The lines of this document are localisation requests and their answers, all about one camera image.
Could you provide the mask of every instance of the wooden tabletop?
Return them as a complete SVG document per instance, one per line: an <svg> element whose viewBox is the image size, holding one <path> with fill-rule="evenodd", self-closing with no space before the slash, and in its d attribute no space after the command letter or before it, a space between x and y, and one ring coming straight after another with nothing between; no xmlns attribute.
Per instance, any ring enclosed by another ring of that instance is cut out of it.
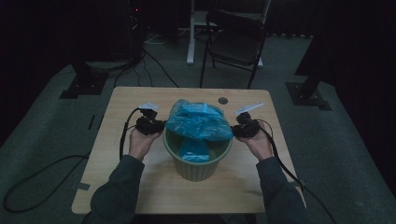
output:
<svg viewBox="0 0 396 224"><path fill-rule="evenodd" d="M225 97L228 104L221 105ZM174 103L185 99L191 103L207 103L224 111L230 125L237 124L235 110L242 105L264 105L249 111L253 119L264 119L274 131L279 158L295 174L290 154L276 116L270 93L262 90L223 90L187 88L117 87L111 96L101 128L93 145L81 184L88 190L78 189L72 210L76 214L90 212L94 192L104 185L120 161L119 145L124 122L138 106L152 102L159 106L158 120L167 120ZM142 114L137 111L130 125ZM129 146L127 137L124 148ZM258 160L248 147L233 140L227 156L219 162L216 172L207 180L191 182L176 171L171 155L166 151L163 139L158 138L145 157L137 214L226 214L262 213L262 190L257 173Z"/></svg>

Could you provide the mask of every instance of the chair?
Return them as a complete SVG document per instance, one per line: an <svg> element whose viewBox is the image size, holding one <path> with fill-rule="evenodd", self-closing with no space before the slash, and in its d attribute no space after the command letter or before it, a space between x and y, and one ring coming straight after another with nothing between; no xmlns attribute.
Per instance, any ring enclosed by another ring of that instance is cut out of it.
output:
<svg viewBox="0 0 396 224"><path fill-rule="evenodd" d="M264 24L259 20L231 12L211 10L206 14L206 30L208 38L205 44L200 88L204 81L206 56L209 53L213 68L216 68L215 62L218 62L250 71L247 84L247 88L250 89L262 56L266 37Z"/></svg>

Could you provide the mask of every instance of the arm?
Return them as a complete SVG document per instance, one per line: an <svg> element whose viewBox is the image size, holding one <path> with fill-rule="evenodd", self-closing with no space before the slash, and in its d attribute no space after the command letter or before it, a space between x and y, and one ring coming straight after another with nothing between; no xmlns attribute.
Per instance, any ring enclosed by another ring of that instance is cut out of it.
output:
<svg viewBox="0 0 396 224"><path fill-rule="evenodd" d="M83 223L131 223L134 219L140 178L145 165L143 159L152 142L161 134L143 135L133 130L129 155L122 157L108 182L92 196L91 212Z"/></svg>
<svg viewBox="0 0 396 224"><path fill-rule="evenodd" d="M258 132L252 138L236 139L247 144L252 154L259 160L256 167L268 222L309 223L300 193L283 174L265 133Z"/></svg>

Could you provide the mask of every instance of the long-sleeved shirt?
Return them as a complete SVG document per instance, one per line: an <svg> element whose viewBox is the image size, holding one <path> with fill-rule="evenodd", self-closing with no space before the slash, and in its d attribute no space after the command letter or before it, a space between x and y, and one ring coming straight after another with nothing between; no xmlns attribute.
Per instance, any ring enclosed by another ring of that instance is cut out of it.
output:
<svg viewBox="0 0 396 224"><path fill-rule="evenodd" d="M256 166L268 222L309 223L299 192L288 182L276 158L260 161ZM141 161L123 156L108 182L93 194L91 212L83 223L131 223L144 167Z"/></svg>

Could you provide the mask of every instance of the hand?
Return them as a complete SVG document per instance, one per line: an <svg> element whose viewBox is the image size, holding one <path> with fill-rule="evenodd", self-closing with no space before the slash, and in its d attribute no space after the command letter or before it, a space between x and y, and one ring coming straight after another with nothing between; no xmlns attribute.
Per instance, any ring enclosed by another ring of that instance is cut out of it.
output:
<svg viewBox="0 0 396 224"><path fill-rule="evenodd" d="M148 154L151 144L161 136L161 133L144 135L137 129L133 129L130 135L129 155L143 161Z"/></svg>
<svg viewBox="0 0 396 224"><path fill-rule="evenodd" d="M265 130L264 123L260 121L259 124ZM252 138L236 137L236 139L245 143L251 153L253 153L259 161L263 161L274 156L271 143L268 140L267 135L261 130L259 130L259 132Z"/></svg>

